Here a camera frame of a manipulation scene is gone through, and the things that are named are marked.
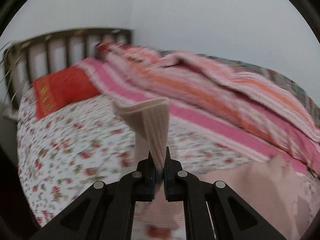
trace pillowcase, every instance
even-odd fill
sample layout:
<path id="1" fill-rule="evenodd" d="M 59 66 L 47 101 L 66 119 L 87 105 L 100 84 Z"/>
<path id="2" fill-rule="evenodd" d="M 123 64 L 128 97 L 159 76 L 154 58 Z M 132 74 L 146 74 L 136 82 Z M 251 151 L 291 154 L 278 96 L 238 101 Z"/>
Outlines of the pillowcase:
<path id="1" fill-rule="evenodd" d="M 33 89 L 38 120 L 68 104 L 100 95 L 85 72 L 75 66 L 36 79 Z"/>

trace red flower pattern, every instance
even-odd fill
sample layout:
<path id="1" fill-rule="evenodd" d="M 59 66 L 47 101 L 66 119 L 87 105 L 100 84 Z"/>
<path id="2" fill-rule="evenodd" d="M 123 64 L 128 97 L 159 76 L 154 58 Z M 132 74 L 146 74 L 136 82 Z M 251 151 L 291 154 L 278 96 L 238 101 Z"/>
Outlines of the red flower pattern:
<path id="1" fill-rule="evenodd" d="M 60 150 L 60 146 L 55 143 L 54 141 L 52 141 L 50 144 L 49 144 L 52 148 L 54 148 L 55 150 L 59 151 Z"/>
<path id="2" fill-rule="evenodd" d="M 92 147 L 93 148 L 100 148 L 101 147 L 101 143 L 93 143 Z"/>
<path id="3" fill-rule="evenodd" d="M 36 217 L 36 220 L 37 220 L 38 224 L 40 226 L 42 226 L 42 218 L 41 217 Z"/>
<path id="4" fill-rule="evenodd" d="M 47 125 L 46 125 L 45 127 L 46 127 L 47 129 L 49 129 L 49 128 L 50 128 L 50 126 L 51 126 L 51 123 L 52 123 L 51 121 L 50 121 L 50 122 L 48 122 L 48 123 L 47 123 Z"/>
<path id="5" fill-rule="evenodd" d="M 66 149 L 66 148 L 69 147 L 69 140 L 70 140 L 70 139 L 65 140 L 65 141 L 63 141 L 63 142 L 61 143 L 61 146 L 62 146 L 63 149 Z"/>
<path id="6" fill-rule="evenodd" d="M 59 194 L 60 193 L 60 188 L 57 186 L 52 187 L 52 193 L 53 194 Z"/>
<path id="7" fill-rule="evenodd" d="M 80 130 L 81 128 L 83 128 L 83 125 L 81 125 L 81 124 L 79 124 L 79 123 L 76 122 L 76 123 L 73 125 L 73 127 L 76 128 L 76 129 L 78 129 L 78 130 Z"/>
<path id="8" fill-rule="evenodd" d="M 233 163 L 233 159 L 229 158 L 229 159 L 226 159 L 224 162 L 227 163 L 227 164 L 230 164 L 230 163 Z"/>
<path id="9" fill-rule="evenodd" d="M 122 160 L 121 160 L 121 166 L 122 166 L 123 168 L 126 168 L 126 167 L 129 167 L 130 164 L 129 164 L 129 162 L 128 162 L 126 159 L 122 159 Z"/>
<path id="10" fill-rule="evenodd" d="M 211 157 L 212 157 L 212 153 L 209 153 L 209 152 L 205 152 L 204 155 L 205 155 L 207 158 L 211 158 Z"/>
<path id="11" fill-rule="evenodd" d="M 122 129 L 112 130 L 111 133 L 112 134 L 121 134 L 122 133 Z"/>
<path id="12" fill-rule="evenodd" d="M 96 168 L 86 168 L 84 170 L 84 174 L 87 175 L 87 176 L 92 176 L 94 174 L 97 173 L 97 169 Z"/>
<path id="13" fill-rule="evenodd" d="M 120 157 L 124 157 L 124 158 L 128 157 L 128 155 L 129 155 L 129 154 L 128 154 L 127 152 L 124 152 L 124 153 L 120 153 L 120 154 L 119 154 Z"/>
<path id="14" fill-rule="evenodd" d="M 35 165 L 36 165 L 36 168 L 37 168 L 38 170 L 40 170 L 40 169 L 42 168 L 42 163 L 39 161 L 39 159 L 36 159 Z"/>
<path id="15" fill-rule="evenodd" d="M 90 158 L 93 152 L 91 150 L 80 152 L 80 156 L 83 159 Z"/>
<path id="16" fill-rule="evenodd" d="M 171 236 L 171 230 L 149 226 L 147 234 L 150 238 L 169 239 Z"/>
<path id="17" fill-rule="evenodd" d="M 49 219 L 49 213 L 47 212 L 47 210 L 43 210 L 42 214 L 44 215 L 45 220 Z"/>

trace bedding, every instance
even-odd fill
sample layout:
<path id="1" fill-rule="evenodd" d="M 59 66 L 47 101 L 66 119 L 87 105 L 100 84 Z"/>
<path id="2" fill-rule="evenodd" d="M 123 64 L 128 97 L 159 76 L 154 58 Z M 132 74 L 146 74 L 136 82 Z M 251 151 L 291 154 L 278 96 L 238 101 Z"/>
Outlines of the bedding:
<path id="1" fill-rule="evenodd" d="M 112 111 L 110 97 L 97 96 L 67 105 L 37 121 L 36 101 L 29 90 L 21 101 L 18 121 L 19 177 L 31 210 L 44 226 L 93 182 L 111 183 L 134 170 L 134 133 Z M 196 175 L 228 169 L 252 160 L 214 143 L 212 137 L 170 119 L 168 146 L 172 158 Z M 310 193 L 311 223 L 320 183 L 310 173 L 301 177 Z M 160 229 L 135 218 L 132 239 L 170 235 L 185 239 L 184 228 Z"/>
<path id="2" fill-rule="evenodd" d="M 319 174 L 319 132 L 314 121 L 292 94 L 267 79 L 184 51 L 160 57 L 149 48 L 104 42 L 97 45 L 97 52 L 108 66 L 86 71 L 102 93 L 103 85 L 97 84 L 101 78 L 92 76 L 103 76 L 113 68 L 127 83 L 222 116 Z"/>
<path id="3" fill-rule="evenodd" d="M 67 105 L 39 121 L 34 92 L 29 91 L 22 99 L 18 122 L 19 176 L 40 225 L 50 221 L 93 182 L 111 183 L 134 170 L 135 136 L 113 114 L 111 99 L 139 103 L 159 95 L 170 98 L 167 145 L 172 158 L 179 160 L 185 170 L 201 175 L 281 155 L 291 162 L 297 174 L 305 174 L 301 181 L 310 196 L 303 210 L 307 210 L 308 223 L 312 221 L 319 207 L 319 183 L 307 172 L 306 165 L 319 171 L 318 132 L 308 112 L 296 105 L 293 96 L 278 90 L 278 95 L 285 95 L 285 99 L 261 101 L 250 87 L 252 83 L 234 85 L 246 76 L 262 82 L 260 85 L 265 85 L 265 80 L 243 72 L 242 77 L 230 75 L 225 65 L 203 68 L 208 61 L 186 52 L 160 58 L 150 49 L 110 43 L 98 56 L 104 62 L 87 58 L 75 68 L 87 75 L 102 96 Z M 211 72 L 211 67 L 217 67 L 217 71 Z M 156 84 L 152 80 L 155 73 L 172 84 L 184 83 L 178 89 L 166 87 L 159 80 Z M 224 83 L 219 75 L 215 76 L 217 73 L 224 76 Z M 194 93 L 192 86 L 200 93 Z M 206 98 L 202 98 L 201 90 L 208 94 Z M 163 225 L 157 219 L 151 221 L 150 217 L 141 216 L 137 203 L 132 238 L 185 238 L 183 228 L 160 229 Z"/>
<path id="4" fill-rule="evenodd" d="M 172 52 L 173 50 L 159 51 L 159 54 L 162 57 L 165 57 L 166 55 Z M 238 60 L 231 60 L 231 59 L 215 57 L 215 56 L 207 56 L 205 54 L 197 54 L 197 55 L 207 57 L 209 59 L 213 59 L 222 64 L 227 64 L 233 68 L 236 68 L 237 70 L 246 70 L 249 72 L 257 73 L 260 76 L 267 78 L 268 80 L 276 84 L 278 87 L 281 87 L 289 91 L 308 111 L 308 113 L 311 115 L 312 119 L 314 120 L 316 127 L 320 128 L 320 108 L 308 96 L 305 90 L 303 90 L 297 83 L 287 78 L 286 76 L 274 70 L 249 64 L 246 62 L 238 61 Z"/>

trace blanket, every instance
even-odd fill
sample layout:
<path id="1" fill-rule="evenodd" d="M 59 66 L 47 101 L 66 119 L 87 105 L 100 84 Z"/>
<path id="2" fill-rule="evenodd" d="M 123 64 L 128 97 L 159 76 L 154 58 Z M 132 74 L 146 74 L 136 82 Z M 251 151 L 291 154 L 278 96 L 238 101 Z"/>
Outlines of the blanket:
<path id="1" fill-rule="evenodd" d="M 110 63 L 87 58 L 78 62 L 77 66 L 86 72 L 100 93 L 108 94 L 112 98 L 126 103 L 138 103 L 159 97 L 156 93 L 139 89 L 128 83 Z M 169 106 L 171 119 L 175 119 L 182 126 L 200 132 L 223 147 L 259 162 L 281 155 L 285 161 L 292 162 L 296 172 L 301 174 L 306 172 L 306 166 L 299 160 L 230 122 L 179 100 L 170 99 Z"/>
<path id="2" fill-rule="evenodd" d="M 100 59 L 127 83 L 222 117 L 320 171 L 319 136 L 303 105 L 266 78 L 186 51 L 105 42 Z"/>

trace floral bedsheet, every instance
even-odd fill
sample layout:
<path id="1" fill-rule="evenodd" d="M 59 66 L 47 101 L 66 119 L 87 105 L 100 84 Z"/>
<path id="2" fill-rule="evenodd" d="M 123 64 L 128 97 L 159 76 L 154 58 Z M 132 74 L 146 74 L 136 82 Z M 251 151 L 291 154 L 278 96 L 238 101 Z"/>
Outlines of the floral bedsheet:
<path id="1" fill-rule="evenodd" d="M 23 96 L 17 132 L 18 172 L 25 196 L 41 226 L 95 181 L 111 183 L 135 170 L 132 166 L 134 133 L 113 114 L 110 102 L 106 95 L 97 96 L 37 121 L 33 90 Z M 168 146 L 172 158 L 196 175 L 251 161 L 174 120 L 170 120 Z M 319 197 L 319 183 L 310 176 L 304 180 L 306 190 Z M 185 232 L 183 228 L 170 231 L 149 227 L 135 219 L 132 239 L 150 238 L 185 239 Z"/>

